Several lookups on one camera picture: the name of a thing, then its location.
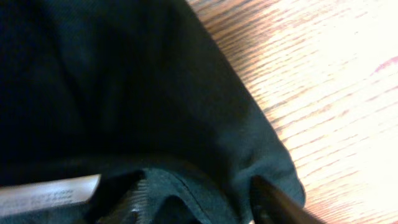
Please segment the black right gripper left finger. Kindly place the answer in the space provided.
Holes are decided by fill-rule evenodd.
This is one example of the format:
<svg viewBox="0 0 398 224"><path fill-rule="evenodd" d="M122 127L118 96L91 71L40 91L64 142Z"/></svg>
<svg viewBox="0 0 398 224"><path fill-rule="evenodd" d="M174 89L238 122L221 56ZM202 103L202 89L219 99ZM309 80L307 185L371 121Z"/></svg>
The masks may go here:
<svg viewBox="0 0 398 224"><path fill-rule="evenodd" d="M102 180L83 220L91 224L149 223L148 200L147 179Z"/></svg>

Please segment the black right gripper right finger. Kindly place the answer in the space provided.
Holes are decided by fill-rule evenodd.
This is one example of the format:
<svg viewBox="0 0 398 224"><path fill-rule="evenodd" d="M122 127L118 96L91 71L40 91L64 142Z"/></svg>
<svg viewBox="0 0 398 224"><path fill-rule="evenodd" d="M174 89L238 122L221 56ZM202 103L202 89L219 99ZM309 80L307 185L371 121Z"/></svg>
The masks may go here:
<svg viewBox="0 0 398 224"><path fill-rule="evenodd" d="M250 206L255 224L323 224L258 175L251 178Z"/></svg>

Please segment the dark teal t-shirt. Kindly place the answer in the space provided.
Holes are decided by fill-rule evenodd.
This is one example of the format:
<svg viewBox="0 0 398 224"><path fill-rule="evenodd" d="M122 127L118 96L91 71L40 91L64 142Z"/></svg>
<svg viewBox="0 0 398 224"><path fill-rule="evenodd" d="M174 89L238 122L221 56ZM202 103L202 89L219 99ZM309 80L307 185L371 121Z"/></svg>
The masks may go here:
<svg viewBox="0 0 398 224"><path fill-rule="evenodd" d="M147 179L149 223L249 223L291 156L185 1L1 2L1 185ZM2 223L85 223L80 205Z"/></svg>

